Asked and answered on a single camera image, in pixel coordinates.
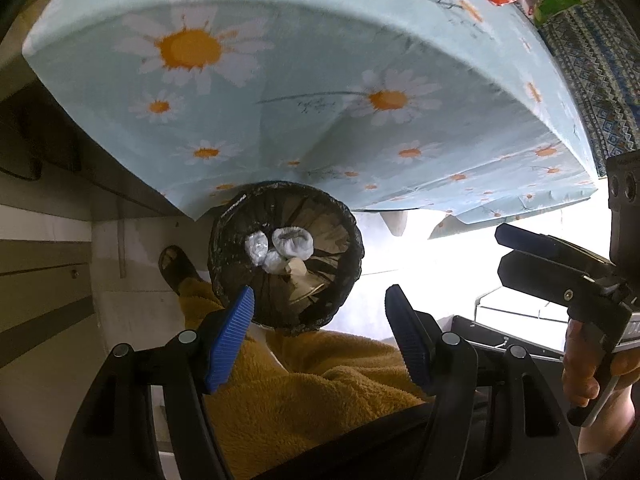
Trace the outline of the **person's right hand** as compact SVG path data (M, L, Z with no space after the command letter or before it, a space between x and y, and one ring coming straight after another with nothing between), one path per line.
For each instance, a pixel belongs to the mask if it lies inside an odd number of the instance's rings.
M600 351L584 335L584 324L568 322L563 358L563 390L570 403L584 408L600 393L596 370L602 362ZM606 406L620 405L631 408L631 388L639 380L639 349L616 353L611 364L611 375L618 378L617 386Z

